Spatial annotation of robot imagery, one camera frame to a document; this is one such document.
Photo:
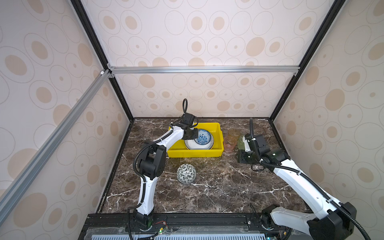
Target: cup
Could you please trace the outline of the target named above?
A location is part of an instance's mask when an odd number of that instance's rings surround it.
[[[238,138],[240,136],[241,132],[237,128],[231,128],[228,130],[228,135],[234,138]]]
[[[237,143],[237,139],[235,137],[226,136],[224,138],[224,151],[231,152],[235,148],[236,143]]]

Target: marble tabletop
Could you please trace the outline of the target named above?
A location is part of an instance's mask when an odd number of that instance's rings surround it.
[[[136,119],[126,143],[112,186],[101,213],[123,213],[127,207],[137,204],[140,177],[134,174],[132,162],[145,139],[155,139],[168,130],[169,118]],[[249,132],[249,119],[199,119],[200,122],[218,122],[224,137],[230,128],[243,134]],[[264,135],[271,149],[278,142],[266,119],[254,119],[254,132]],[[305,211],[300,196],[281,178],[269,170],[254,172],[249,164],[237,163],[237,147],[223,152],[221,157],[169,158],[159,177],[154,197],[155,213],[222,213],[252,212],[252,203],[258,212],[279,204],[287,209]],[[177,168],[192,164],[197,171],[195,181],[183,185],[176,177]]]

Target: yellow plastic tray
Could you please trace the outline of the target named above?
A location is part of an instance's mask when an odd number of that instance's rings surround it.
[[[168,150],[169,157],[220,157],[224,151],[223,132],[218,122],[202,122],[196,128],[205,129],[214,137],[214,145],[211,149],[190,150],[186,147],[184,140],[178,140]]]

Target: patterned wallpaper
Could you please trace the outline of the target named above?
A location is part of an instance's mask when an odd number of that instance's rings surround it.
[[[0,240],[77,240],[99,204],[127,125],[107,81],[0,227]]]
[[[269,117],[292,73],[117,74],[134,117]]]
[[[64,0],[0,1],[0,196],[100,73]]]
[[[333,0],[83,0],[113,66],[295,65]]]
[[[290,155],[384,235],[384,0],[350,1],[275,124]],[[363,239],[355,229],[348,239]]]

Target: white plate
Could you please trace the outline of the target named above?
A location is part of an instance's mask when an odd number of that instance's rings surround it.
[[[185,146],[189,150],[211,149],[214,146],[215,140],[214,140],[214,137],[213,137],[212,133],[209,133],[209,134],[211,134],[211,141],[209,141],[209,143],[207,143],[205,145],[200,145],[194,139],[191,139],[191,140],[184,140]]]

